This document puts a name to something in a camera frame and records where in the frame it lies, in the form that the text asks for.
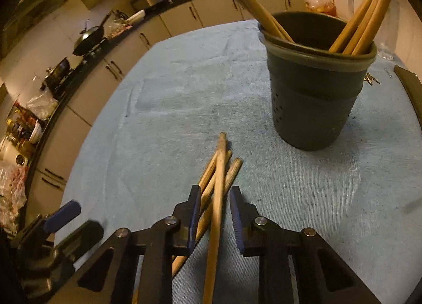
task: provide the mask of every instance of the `triangular cutout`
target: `triangular cutout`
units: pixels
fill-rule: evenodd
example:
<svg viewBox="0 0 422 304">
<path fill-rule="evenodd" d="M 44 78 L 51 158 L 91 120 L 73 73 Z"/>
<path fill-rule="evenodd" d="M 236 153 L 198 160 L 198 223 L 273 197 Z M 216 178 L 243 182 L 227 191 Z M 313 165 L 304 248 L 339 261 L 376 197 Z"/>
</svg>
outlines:
<svg viewBox="0 0 422 304">
<path fill-rule="evenodd" d="M 319 262 L 324 273 L 325 284 L 330 292 L 343 290 L 354 285 L 353 278 L 326 249 L 318 250 Z"/>
<path fill-rule="evenodd" d="M 107 249 L 79 279 L 78 286 L 94 292 L 100 292 L 104 287 L 113 254 L 114 252 L 111 248 Z"/>
</svg>

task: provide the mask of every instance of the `table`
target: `table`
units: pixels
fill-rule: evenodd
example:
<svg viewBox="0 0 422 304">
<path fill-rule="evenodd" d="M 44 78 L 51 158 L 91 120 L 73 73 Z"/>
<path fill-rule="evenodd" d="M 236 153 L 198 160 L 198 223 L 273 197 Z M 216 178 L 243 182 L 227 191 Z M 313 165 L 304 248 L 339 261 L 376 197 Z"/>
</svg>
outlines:
<svg viewBox="0 0 422 304">
<path fill-rule="evenodd" d="M 244 160 L 235 181 L 282 228 L 314 227 L 378 299 L 401 303 L 422 276 L 422 136 L 393 63 L 377 58 L 339 138 L 318 152 L 284 142 L 271 117 L 269 74 L 255 21 L 219 25 L 155 45 L 92 126 L 63 196 L 105 238 L 150 227 L 186 200 L 227 132 Z M 215 303 L 257 303 L 258 259 L 235 245 L 228 203 Z M 175 303 L 202 301 L 208 236 L 174 280 Z"/>
</svg>

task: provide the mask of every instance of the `white plastic bag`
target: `white plastic bag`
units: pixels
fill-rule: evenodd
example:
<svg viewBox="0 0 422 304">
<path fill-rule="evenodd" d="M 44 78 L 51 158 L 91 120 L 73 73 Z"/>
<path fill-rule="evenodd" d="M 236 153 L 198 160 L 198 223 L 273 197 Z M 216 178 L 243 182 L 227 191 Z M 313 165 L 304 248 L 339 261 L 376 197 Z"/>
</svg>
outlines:
<svg viewBox="0 0 422 304">
<path fill-rule="evenodd" d="M 0 225 L 17 233 L 16 218 L 26 203 L 26 167 L 0 161 Z"/>
<path fill-rule="evenodd" d="M 49 91 L 32 97 L 26 104 L 26 108 L 33 112 L 33 114 L 44 121 L 49 118 L 57 107 L 57 100 L 55 100 Z"/>
<path fill-rule="evenodd" d="M 304 0 L 310 12 L 320 12 L 331 16 L 336 16 L 333 0 Z"/>
</svg>

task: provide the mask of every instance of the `wok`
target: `wok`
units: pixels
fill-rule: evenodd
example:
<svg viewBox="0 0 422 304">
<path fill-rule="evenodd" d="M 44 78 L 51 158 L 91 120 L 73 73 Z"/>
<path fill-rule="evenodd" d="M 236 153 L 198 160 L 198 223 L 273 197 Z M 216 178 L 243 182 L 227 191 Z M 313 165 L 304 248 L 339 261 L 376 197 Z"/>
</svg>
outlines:
<svg viewBox="0 0 422 304">
<path fill-rule="evenodd" d="M 104 23 L 110 17 L 110 12 L 104 17 L 100 25 L 81 31 L 81 36 L 75 42 L 73 54 L 82 56 L 87 54 L 96 44 L 99 44 L 104 36 Z"/>
</svg>

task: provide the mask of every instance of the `metal screw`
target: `metal screw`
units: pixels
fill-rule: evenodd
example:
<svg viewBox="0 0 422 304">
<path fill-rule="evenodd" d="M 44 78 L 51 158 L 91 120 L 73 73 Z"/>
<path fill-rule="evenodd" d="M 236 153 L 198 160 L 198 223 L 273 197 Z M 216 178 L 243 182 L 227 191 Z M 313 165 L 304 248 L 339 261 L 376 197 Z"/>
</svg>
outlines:
<svg viewBox="0 0 422 304">
<path fill-rule="evenodd" d="M 265 225 L 265 224 L 268 223 L 268 220 L 265 217 L 260 217 L 259 216 L 259 217 L 255 218 L 255 223 L 257 225 Z"/>
<path fill-rule="evenodd" d="M 167 225 L 173 225 L 173 224 L 176 224 L 176 223 L 177 223 L 177 218 L 176 218 L 176 217 L 174 217 L 174 216 L 167 216 L 167 217 L 164 219 L 164 222 L 165 222 L 165 224 L 167 224 Z"/>
<path fill-rule="evenodd" d="M 129 233 L 127 228 L 119 228 L 115 231 L 117 237 L 125 237 Z"/>
<path fill-rule="evenodd" d="M 303 230 L 303 233 L 304 233 L 306 236 L 315 236 L 315 235 L 317 234 L 317 232 L 315 231 L 315 229 L 314 229 L 314 228 L 305 228 L 305 229 Z"/>
</svg>

